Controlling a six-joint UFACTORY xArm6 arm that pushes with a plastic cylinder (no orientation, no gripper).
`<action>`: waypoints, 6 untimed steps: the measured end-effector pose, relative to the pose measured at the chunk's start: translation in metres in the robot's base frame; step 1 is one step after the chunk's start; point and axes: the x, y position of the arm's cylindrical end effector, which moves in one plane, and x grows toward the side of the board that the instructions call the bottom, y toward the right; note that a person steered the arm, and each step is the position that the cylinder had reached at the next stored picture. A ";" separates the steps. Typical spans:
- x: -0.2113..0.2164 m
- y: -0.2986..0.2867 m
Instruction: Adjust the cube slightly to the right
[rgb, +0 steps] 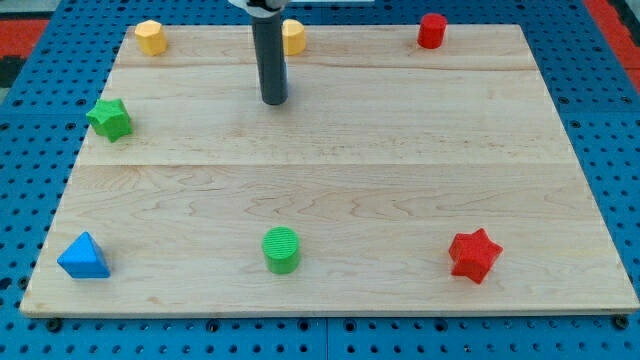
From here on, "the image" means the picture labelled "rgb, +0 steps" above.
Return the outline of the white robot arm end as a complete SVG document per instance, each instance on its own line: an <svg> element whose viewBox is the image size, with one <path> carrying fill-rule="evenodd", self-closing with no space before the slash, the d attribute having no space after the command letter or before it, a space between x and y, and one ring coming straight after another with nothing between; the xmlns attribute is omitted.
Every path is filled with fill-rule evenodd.
<svg viewBox="0 0 640 360"><path fill-rule="evenodd" d="M247 12L250 11L266 11L278 12L283 10L290 0L229 0L229 2Z"/></svg>

